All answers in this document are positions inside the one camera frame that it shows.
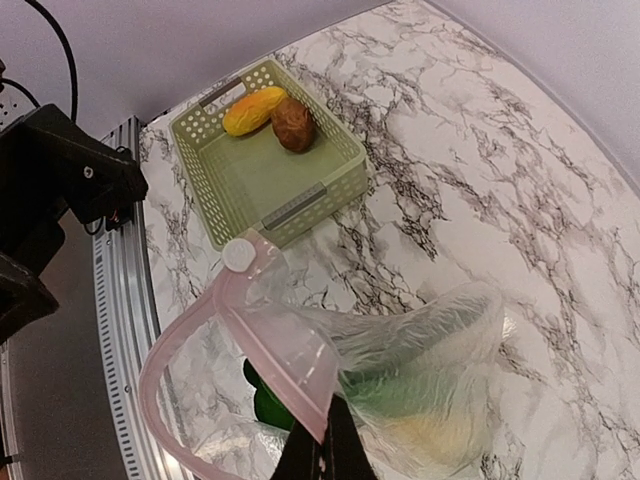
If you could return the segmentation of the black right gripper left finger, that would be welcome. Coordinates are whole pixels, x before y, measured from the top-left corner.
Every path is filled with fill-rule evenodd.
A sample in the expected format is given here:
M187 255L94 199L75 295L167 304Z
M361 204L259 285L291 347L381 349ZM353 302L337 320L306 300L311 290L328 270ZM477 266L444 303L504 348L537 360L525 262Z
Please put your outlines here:
M295 421L271 480L320 480L324 477L323 446Z

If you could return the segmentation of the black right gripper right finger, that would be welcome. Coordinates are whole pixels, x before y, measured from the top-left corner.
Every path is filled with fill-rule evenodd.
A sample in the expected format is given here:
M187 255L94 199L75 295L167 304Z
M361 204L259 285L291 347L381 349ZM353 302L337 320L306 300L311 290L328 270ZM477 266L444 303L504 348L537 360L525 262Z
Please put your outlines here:
M322 450L322 478L329 480L377 480L362 446L349 407L334 395Z

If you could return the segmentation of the dark green cucumber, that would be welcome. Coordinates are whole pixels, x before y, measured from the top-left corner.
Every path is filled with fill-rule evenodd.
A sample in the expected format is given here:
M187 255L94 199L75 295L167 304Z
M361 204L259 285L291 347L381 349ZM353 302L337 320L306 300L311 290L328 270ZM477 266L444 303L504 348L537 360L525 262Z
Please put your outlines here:
M243 374L247 382L255 389L253 405L257 420L290 432L295 423L293 416L263 382L248 359L243 362Z

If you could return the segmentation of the clear zip top bag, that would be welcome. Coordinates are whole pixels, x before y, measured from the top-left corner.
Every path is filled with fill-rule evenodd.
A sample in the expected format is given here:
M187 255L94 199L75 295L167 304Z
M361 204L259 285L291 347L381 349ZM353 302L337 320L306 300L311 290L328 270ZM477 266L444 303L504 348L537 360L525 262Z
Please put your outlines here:
M181 466L201 479L270 479L274 473L291 431L257 420L255 389L243 374L248 359L294 420L322 446L332 398L344 399L377 479L476 477L494 430L489 396L504 323L498 291L483 283L467 284L404 314L348 314L296 304L282 251L256 231L229 241L221 260L210 287L155 342L139 379L145 424ZM484 401L451 412L484 418L486 446L473 460L453 468L412 459L389 434L398 419L359 415L339 382L343 355L336 336L357 322L407 316L432 305L484 305L497 316L500 334Z

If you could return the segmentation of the green white bok choy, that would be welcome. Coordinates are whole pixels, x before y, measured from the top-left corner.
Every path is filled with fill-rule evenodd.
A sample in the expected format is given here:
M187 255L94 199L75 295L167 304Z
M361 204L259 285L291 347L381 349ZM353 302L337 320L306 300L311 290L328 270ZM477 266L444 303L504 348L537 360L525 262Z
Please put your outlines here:
M340 386L367 419L473 409L486 396L499 337L497 316L484 305L357 322L335 337Z

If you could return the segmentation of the beige perforated plastic basket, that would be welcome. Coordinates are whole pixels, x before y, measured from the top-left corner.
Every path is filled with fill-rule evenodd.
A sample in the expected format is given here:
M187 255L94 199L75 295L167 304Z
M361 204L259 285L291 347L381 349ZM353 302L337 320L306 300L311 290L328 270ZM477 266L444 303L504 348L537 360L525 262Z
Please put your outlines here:
M281 87L310 111L313 144L286 150L269 125L230 136L223 118L238 101ZM170 125L184 173L209 240L221 250L248 229L283 247L368 187L366 150L352 132L274 59L265 59L197 101Z

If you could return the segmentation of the brown potato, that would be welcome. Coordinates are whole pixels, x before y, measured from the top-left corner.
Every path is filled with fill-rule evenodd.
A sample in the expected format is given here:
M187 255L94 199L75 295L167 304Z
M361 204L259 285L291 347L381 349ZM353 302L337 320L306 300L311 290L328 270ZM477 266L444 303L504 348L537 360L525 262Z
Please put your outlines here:
M285 149L302 153L315 139L315 123L310 110L295 98L284 98L271 114L272 129Z

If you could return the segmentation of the orange yellow mango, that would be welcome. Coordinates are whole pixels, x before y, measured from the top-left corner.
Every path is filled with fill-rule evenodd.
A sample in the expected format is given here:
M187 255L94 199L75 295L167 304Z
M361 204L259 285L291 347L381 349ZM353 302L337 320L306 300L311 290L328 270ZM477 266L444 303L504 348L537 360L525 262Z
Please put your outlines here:
M276 86L253 92L234 103L222 120L227 134L241 137L252 133L271 117L272 112L288 97L288 93Z

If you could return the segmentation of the yellow lemon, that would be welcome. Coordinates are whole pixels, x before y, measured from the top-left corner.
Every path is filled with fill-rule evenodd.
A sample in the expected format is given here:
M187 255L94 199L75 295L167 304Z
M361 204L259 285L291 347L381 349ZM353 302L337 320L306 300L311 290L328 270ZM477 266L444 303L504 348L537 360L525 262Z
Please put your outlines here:
M484 418L467 413L421 413L400 418L389 427L399 447L423 465L459 467L473 460L489 436Z

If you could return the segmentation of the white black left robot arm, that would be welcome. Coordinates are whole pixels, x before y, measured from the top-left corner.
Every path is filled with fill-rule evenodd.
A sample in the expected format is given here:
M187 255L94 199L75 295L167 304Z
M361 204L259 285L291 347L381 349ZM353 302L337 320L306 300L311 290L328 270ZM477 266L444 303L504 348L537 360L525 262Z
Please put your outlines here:
M148 184L132 151L111 148L77 124L78 75L71 45L55 17L34 8L63 48L71 107L33 104L1 132L1 338L55 313L59 303L39 276L60 250L59 224L72 212L82 225L111 221L145 199Z

